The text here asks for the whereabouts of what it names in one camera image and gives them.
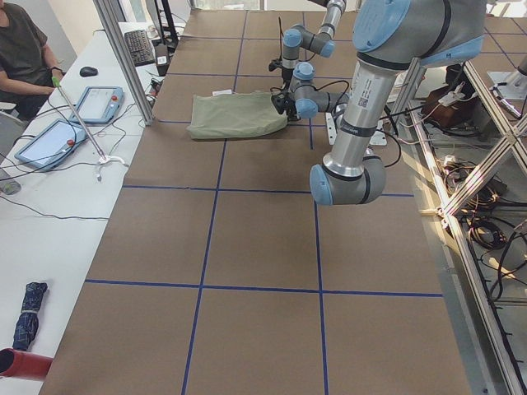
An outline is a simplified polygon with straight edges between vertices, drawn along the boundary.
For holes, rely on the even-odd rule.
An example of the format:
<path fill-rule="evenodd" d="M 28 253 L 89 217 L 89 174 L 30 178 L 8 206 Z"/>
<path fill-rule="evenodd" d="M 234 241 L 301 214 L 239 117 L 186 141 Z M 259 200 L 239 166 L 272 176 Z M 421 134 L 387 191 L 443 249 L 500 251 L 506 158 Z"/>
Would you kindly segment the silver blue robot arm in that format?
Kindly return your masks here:
<path fill-rule="evenodd" d="M 305 49 L 323 58 L 330 58 L 335 50 L 334 36 L 343 13 L 347 9 L 346 0 L 314 1 L 326 9 L 324 19 L 317 33 L 296 24 L 281 34 L 280 56 L 271 61 L 268 70 L 281 70 L 282 84 L 289 86 L 293 70 L 299 63 L 300 49 Z"/>
<path fill-rule="evenodd" d="M 283 87 L 272 96 L 280 114 L 311 119 L 334 113 L 332 151 L 310 171 L 310 191 L 320 205 L 365 204 L 384 190 L 385 166 L 369 148 L 396 77 L 413 59 L 439 67 L 475 58 L 483 46 L 484 1 L 368 1 L 360 9 L 352 42 L 358 69 L 349 93 L 323 93 L 313 82 L 315 69 L 299 59 L 301 49 L 328 58 L 346 9 L 344 1 L 323 1 L 326 14 L 318 33 L 302 25 L 285 31 L 282 55 L 270 69 L 282 71 Z"/>

